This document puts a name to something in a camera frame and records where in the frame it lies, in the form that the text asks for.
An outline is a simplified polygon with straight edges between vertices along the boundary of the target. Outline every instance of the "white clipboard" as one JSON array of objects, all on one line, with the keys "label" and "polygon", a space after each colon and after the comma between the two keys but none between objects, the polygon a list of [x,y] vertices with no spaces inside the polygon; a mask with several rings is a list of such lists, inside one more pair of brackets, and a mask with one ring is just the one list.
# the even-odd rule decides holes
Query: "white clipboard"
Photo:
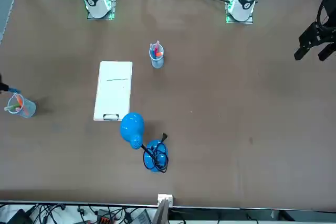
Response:
[{"label": "white clipboard", "polygon": [[130,112],[132,62],[102,61],[96,94],[95,121],[121,121]]}]

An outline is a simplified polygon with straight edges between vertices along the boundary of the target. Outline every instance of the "orange marker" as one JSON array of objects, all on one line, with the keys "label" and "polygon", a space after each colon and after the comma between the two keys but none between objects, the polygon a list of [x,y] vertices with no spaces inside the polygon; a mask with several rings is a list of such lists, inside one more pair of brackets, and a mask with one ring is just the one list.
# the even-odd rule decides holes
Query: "orange marker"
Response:
[{"label": "orange marker", "polygon": [[16,98],[17,102],[19,103],[19,105],[23,108],[23,111],[26,113],[26,115],[29,115],[28,110],[26,109],[26,107],[23,106],[23,101],[22,101],[21,97],[18,94],[15,94],[15,98]]}]

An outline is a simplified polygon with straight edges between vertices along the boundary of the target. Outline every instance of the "marker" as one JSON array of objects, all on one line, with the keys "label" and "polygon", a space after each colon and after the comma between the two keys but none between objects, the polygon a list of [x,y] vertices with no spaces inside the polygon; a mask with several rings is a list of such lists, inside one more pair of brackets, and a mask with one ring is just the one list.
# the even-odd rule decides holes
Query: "marker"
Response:
[{"label": "marker", "polygon": [[4,110],[8,111],[8,110],[12,110],[12,109],[15,109],[15,108],[20,108],[20,104],[14,104],[14,105],[11,105],[11,106],[4,107]]},{"label": "marker", "polygon": [[160,42],[157,40],[156,45],[155,45],[154,55],[156,55],[157,50],[159,49],[159,44],[160,44]]},{"label": "marker", "polygon": [[23,111],[26,113],[26,115],[29,115],[29,112],[28,112],[27,108],[23,106],[23,101],[22,101],[20,95],[15,94],[15,98],[16,98],[17,102],[20,104],[20,106],[23,108]]},{"label": "marker", "polygon": [[151,47],[150,52],[151,52],[152,57],[156,59],[154,45],[150,43],[149,46]]}]

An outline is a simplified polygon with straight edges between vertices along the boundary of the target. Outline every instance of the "brown table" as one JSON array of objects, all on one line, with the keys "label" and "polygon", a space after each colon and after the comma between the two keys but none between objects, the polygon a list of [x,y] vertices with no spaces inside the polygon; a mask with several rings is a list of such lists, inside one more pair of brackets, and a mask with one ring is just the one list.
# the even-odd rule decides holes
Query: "brown table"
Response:
[{"label": "brown table", "polygon": [[[336,60],[293,58],[319,1],[259,0],[247,26],[213,0],[118,0],[113,22],[87,21],[82,0],[15,0],[0,71],[38,110],[0,113],[0,198],[335,210]],[[166,174],[120,123],[93,121],[102,60],[133,62],[131,111],[145,143],[169,135]]]}]

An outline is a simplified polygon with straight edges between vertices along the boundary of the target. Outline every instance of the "clear cup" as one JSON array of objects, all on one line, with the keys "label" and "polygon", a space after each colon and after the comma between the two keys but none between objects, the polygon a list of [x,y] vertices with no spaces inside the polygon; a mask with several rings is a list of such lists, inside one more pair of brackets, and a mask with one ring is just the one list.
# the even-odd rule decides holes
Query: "clear cup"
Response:
[{"label": "clear cup", "polygon": [[13,115],[20,115],[24,118],[30,118],[34,115],[35,111],[36,111],[36,105],[35,103],[33,103],[32,101],[29,101],[28,99],[24,98],[22,95],[20,94],[13,94],[13,96],[10,98],[10,100],[8,101],[8,107],[12,106],[12,105],[17,105],[19,104],[19,102],[16,99],[16,95],[19,97],[19,99],[21,98],[22,101],[22,107],[21,108],[12,108],[9,109],[8,112],[10,114]]},{"label": "clear cup", "polygon": [[149,57],[151,57],[153,68],[161,68],[163,66],[164,50],[161,44],[159,44],[158,52],[162,52],[162,55],[159,56],[158,58],[157,57],[154,58],[154,51],[151,47],[149,47]]}]

